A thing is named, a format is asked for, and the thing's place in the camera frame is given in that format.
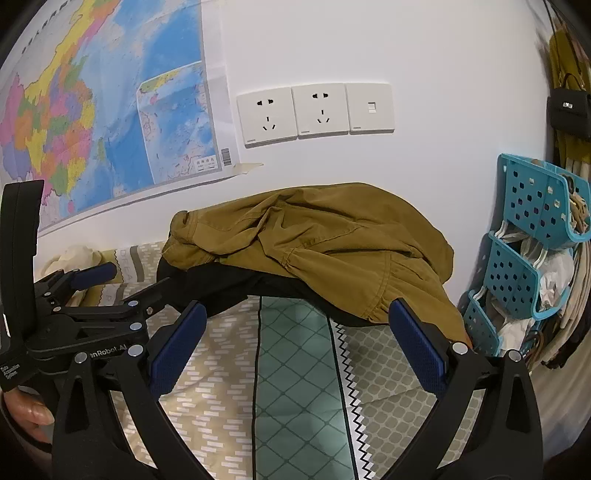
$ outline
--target handbag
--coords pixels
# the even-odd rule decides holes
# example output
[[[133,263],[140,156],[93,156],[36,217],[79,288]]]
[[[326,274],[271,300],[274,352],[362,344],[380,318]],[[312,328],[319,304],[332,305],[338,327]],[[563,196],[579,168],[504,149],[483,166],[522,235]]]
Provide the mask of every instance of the handbag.
[[[572,76],[580,90],[566,88],[566,80]],[[561,132],[574,135],[583,140],[591,140],[591,95],[572,73],[564,76],[561,88],[550,92],[548,99],[550,125]]]

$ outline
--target yellow clothing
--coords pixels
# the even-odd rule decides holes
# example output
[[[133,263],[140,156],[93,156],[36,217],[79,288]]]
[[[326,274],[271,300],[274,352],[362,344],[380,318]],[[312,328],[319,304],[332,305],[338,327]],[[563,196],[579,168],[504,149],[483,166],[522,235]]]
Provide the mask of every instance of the yellow clothing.
[[[584,90],[591,92],[588,65],[575,58],[573,49],[570,46],[569,39],[564,30],[558,30],[556,36],[552,36],[552,39],[550,40],[550,64],[554,88],[561,88],[564,83],[565,75],[571,73],[575,78],[572,76],[567,78],[567,88],[580,90],[581,86]],[[577,65],[580,67],[582,74],[579,74]],[[560,152],[560,163],[563,168],[566,166],[567,159],[591,163],[591,142],[587,142],[581,138],[560,131],[556,132],[556,136],[558,150]]]
[[[410,204],[370,185],[295,187],[179,212],[163,257],[182,270],[220,262],[297,277],[373,323],[404,298],[447,338],[468,341],[442,286],[452,248]]]

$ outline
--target human hand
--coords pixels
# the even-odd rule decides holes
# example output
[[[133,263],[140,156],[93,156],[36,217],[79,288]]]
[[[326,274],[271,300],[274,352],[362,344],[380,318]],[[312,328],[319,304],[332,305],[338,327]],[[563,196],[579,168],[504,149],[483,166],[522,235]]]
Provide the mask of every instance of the human hand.
[[[4,392],[4,401],[12,418],[25,432],[39,442],[49,442],[40,425],[51,425],[54,418],[43,402],[18,388]]]

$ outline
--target bed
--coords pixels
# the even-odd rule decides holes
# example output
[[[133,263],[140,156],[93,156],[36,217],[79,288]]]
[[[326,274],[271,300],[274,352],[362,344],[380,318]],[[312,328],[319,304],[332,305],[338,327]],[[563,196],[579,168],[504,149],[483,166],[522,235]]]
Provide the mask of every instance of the bed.
[[[164,243],[106,251],[118,274],[83,305],[111,305],[155,282]],[[174,322],[172,307],[148,320]],[[136,457],[152,460],[121,393],[119,419]],[[380,478],[435,403],[388,326],[342,327],[304,300],[249,297],[209,319],[160,403],[216,479]],[[475,393],[442,463],[456,459],[480,406]]]

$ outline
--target white wall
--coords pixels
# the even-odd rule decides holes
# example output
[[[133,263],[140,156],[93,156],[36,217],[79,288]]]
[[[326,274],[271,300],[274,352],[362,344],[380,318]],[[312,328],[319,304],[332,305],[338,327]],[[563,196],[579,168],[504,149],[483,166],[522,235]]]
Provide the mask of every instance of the white wall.
[[[73,244],[106,249],[165,239],[178,210],[280,187],[364,181],[409,201],[445,234],[456,252],[446,289],[458,301],[491,227],[497,156],[545,153],[543,26],[531,5],[543,12],[541,0],[226,0],[223,37],[237,126],[240,93],[389,82],[394,134],[242,147],[242,161],[264,166],[47,234],[37,264]]]

